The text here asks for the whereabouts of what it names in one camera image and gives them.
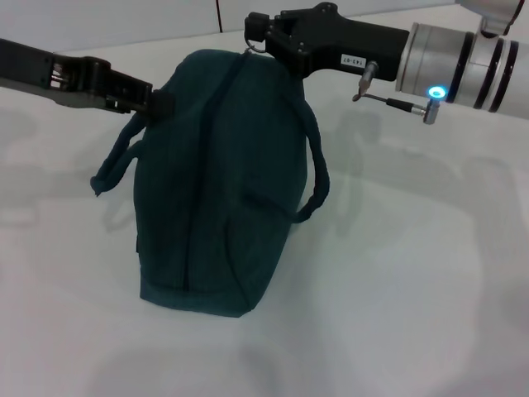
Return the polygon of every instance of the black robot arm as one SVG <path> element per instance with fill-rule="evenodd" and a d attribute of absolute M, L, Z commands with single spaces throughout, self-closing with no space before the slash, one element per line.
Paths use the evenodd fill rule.
<path fill-rule="evenodd" d="M 170 94 L 112 70 L 92 57 L 57 55 L 0 39 L 0 87 L 32 93 L 71 108 L 136 111 L 159 118 L 173 111 Z"/>
<path fill-rule="evenodd" d="M 245 20 L 248 41 L 264 41 L 266 52 L 303 77 L 320 69 L 363 74 L 375 62 L 377 79 L 394 81 L 408 37 L 408 31 L 350 21 L 331 2 L 274 19 L 252 12 Z"/>

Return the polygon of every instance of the metal ring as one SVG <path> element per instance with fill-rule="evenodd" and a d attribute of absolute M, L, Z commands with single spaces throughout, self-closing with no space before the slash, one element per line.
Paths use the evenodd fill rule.
<path fill-rule="evenodd" d="M 248 48 L 258 54 L 266 54 L 266 50 L 260 50 L 259 48 L 255 48 L 255 45 L 250 44 L 250 41 L 245 38 L 246 45 Z"/>

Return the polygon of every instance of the bag zipper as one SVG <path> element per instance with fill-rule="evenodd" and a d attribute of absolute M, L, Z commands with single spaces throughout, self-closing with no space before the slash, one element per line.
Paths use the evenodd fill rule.
<path fill-rule="evenodd" d="M 195 176 L 195 185 L 193 193 L 193 202 L 191 207 L 191 215 L 189 217 L 188 224 L 188 240 L 185 253 L 185 263 L 183 267 L 183 291 L 189 292 L 189 261 L 191 254 L 191 237 L 193 235 L 194 220 L 198 215 L 198 209 L 200 208 L 200 202 L 203 194 L 204 179 L 206 177 L 207 169 L 207 154 L 209 153 L 209 146 L 213 133 L 213 123 L 215 116 L 217 115 L 218 109 L 222 103 L 224 97 L 235 80 L 237 74 L 241 70 L 243 64 L 248 58 L 249 53 L 245 52 L 239 55 L 236 60 L 231 64 L 230 69 L 227 71 L 226 76 L 222 80 L 221 84 L 207 101 L 200 117 L 200 131 L 198 137 L 198 169 Z"/>

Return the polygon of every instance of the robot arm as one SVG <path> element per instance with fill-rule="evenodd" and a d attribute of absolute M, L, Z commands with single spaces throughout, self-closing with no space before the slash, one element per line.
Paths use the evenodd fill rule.
<path fill-rule="evenodd" d="M 336 4 L 281 12 L 274 19 L 251 13 L 245 38 L 306 77 L 319 69 L 360 74 L 361 97 L 371 80 L 396 81 L 397 91 L 429 98 L 427 107 L 383 99 L 388 105 L 435 121 L 441 102 L 529 118 L 529 45 L 508 41 L 524 0 L 459 0 L 482 15 L 477 33 L 415 24 L 410 32 L 355 22 Z"/>
<path fill-rule="evenodd" d="M 52 54 L 0 39 L 0 87 L 53 99 L 70 108 L 136 111 L 164 117 L 173 98 L 152 84 L 112 70 L 98 58 Z"/>
<path fill-rule="evenodd" d="M 477 33 L 415 24 L 411 31 L 354 22 L 324 2 L 283 11 L 274 19 L 252 12 L 246 41 L 293 73 L 320 69 L 361 75 L 359 93 L 435 122 L 441 102 L 529 119 L 529 45 L 502 38 L 525 0 L 455 0 L 483 17 Z M 0 87 L 33 93 L 72 108 L 136 111 L 165 117 L 174 99 L 152 85 L 112 70 L 105 60 L 51 54 L 0 39 Z M 426 97 L 426 107 L 368 94 L 373 79 L 396 81 L 397 91 Z"/>

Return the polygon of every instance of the white wall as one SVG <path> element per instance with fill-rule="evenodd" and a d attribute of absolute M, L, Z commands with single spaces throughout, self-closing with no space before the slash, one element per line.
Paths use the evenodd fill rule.
<path fill-rule="evenodd" d="M 217 31 L 215 0 L 0 1 L 0 37 L 51 51 Z"/>
<path fill-rule="evenodd" d="M 244 28 L 245 18 L 250 12 L 279 14 L 282 10 L 311 8 L 318 0 L 219 0 L 222 28 L 235 31 Z M 338 12 L 344 16 L 375 14 L 418 7 L 453 4 L 455 0 L 331 0 L 338 4 Z"/>

